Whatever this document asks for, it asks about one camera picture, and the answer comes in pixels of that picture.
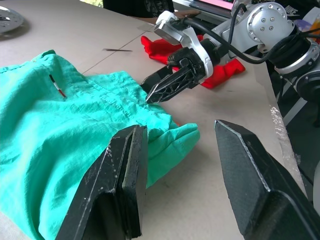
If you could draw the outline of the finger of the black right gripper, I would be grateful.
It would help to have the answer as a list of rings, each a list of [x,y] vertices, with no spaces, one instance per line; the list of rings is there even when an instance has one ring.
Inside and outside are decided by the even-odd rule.
[[[166,102],[173,97],[175,97],[177,94],[185,90],[186,88],[189,88],[190,81],[187,78],[189,76],[189,73],[191,71],[183,68],[181,71],[173,71],[173,73],[166,78],[164,78],[162,81],[160,81],[157,85],[154,85],[153,88],[149,93],[147,93],[147,96],[145,98],[145,101],[148,104],[154,104],[154,103],[162,103]]]
[[[158,71],[146,77],[140,86],[146,93],[149,93],[153,86],[157,85],[160,81],[162,81],[172,73],[173,70],[171,66],[164,66]]]

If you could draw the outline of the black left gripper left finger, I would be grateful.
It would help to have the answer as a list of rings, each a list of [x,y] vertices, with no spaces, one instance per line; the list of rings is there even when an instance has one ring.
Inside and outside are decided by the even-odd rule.
[[[56,239],[140,237],[147,175],[147,127],[119,130],[80,181]]]

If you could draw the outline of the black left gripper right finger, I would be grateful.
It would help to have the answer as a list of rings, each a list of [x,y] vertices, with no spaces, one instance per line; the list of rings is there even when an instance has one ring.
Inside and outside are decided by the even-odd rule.
[[[291,174],[243,126],[216,120],[223,181],[246,240],[318,240],[320,216]]]

